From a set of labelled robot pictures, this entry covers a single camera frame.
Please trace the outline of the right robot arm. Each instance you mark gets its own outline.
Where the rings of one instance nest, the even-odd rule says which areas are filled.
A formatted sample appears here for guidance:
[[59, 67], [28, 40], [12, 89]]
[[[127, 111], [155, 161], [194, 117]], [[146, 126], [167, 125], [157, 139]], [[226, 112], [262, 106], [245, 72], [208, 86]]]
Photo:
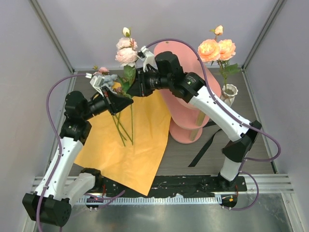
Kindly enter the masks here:
[[142, 60], [143, 67], [136, 70], [135, 80], [127, 91], [129, 95], [147, 97], [156, 89], [168, 89], [175, 97], [205, 113], [226, 133], [230, 141], [222, 149], [225, 160], [218, 174], [218, 185], [224, 191], [231, 190], [261, 124], [243, 119], [216, 97], [198, 74], [184, 72], [172, 52], [154, 55], [150, 51], [139, 51], [138, 59]]

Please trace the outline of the black ribbon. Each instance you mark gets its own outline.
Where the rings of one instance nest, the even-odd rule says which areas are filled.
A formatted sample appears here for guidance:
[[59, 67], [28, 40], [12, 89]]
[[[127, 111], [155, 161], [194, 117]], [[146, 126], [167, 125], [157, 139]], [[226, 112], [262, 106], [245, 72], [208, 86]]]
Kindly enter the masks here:
[[201, 158], [204, 156], [204, 154], [208, 151], [208, 149], [210, 148], [210, 146], [212, 145], [215, 136], [219, 133], [223, 131], [222, 129], [218, 129], [211, 137], [210, 139], [208, 139], [206, 141], [206, 143], [202, 146], [202, 148], [200, 149], [200, 151], [196, 154], [196, 156], [193, 158], [193, 160], [191, 161], [191, 163], [188, 165], [189, 168], [191, 167], [196, 167], [196, 165], [198, 164], [198, 162], [201, 160]]

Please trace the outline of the orange flower bouquet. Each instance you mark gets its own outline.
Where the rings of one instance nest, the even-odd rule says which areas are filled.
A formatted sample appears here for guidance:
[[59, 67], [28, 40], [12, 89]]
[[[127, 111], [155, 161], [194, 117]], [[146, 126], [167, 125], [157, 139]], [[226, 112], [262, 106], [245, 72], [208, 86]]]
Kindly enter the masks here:
[[167, 146], [171, 116], [158, 90], [133, 101], [119, 119], [104, 112], [89, 120], [90, 134], [74, 162], [147, 195]]

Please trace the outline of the pink rose stem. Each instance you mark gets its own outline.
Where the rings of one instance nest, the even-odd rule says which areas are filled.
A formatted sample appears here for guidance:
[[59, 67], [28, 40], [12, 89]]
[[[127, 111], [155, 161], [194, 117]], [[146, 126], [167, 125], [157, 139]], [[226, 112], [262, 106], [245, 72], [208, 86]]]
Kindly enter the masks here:
[[116, 44], [117, 52], [115, 60], [123, 67], [123, 77], [120, 77], [121, 91], [120, 93], [132, 99], [133, 95], [128, 93], [129, 88], [133, 85], [136, 77], [137, 42], [131, 36], [131, 28], [123, 27], [123, 37]]

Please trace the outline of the orange rose stem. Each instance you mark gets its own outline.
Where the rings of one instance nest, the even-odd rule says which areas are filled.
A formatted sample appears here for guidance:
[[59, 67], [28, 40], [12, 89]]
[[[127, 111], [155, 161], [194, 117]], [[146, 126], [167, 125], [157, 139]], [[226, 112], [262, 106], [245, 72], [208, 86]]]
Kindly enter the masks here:
[[222, 25], [211, 29], [214, 39], [204, 40], [197, 48], [197, 53], [204, 63], [217, 63], [219, 65], [219, 71], [224, 79], [224, 88], [227, 90], [227, 78], [232, 74], [236, 74], [240, 71], [237, 63], [232, 64], [231, 59], [236, 55], [236, 45], [231, 39], [219, 40], [219, 37], [224, 33], [224, 27]]

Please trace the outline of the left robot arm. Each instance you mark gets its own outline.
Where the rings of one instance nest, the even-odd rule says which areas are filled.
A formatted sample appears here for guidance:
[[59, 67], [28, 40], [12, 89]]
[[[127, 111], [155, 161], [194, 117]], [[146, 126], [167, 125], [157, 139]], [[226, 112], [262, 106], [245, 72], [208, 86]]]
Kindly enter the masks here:
[[25, 194], [22, 204], [39, 230], [46, 223], [63, 227], [73, 206], [85, 193], [102, 189], [100, 170], [85, 168], [68, 186], [66, 181], [75, 158], [82, 150], [91, 131], [89, 120], [105, 111], [112, 116], [130, 106], [133, 100], [114, 94], [103, 87], [101, 93], [87, 100], [79, 91], [65, 99], [65, 121], [58, 136], [58, 148], [40, 184], [33, 193]]

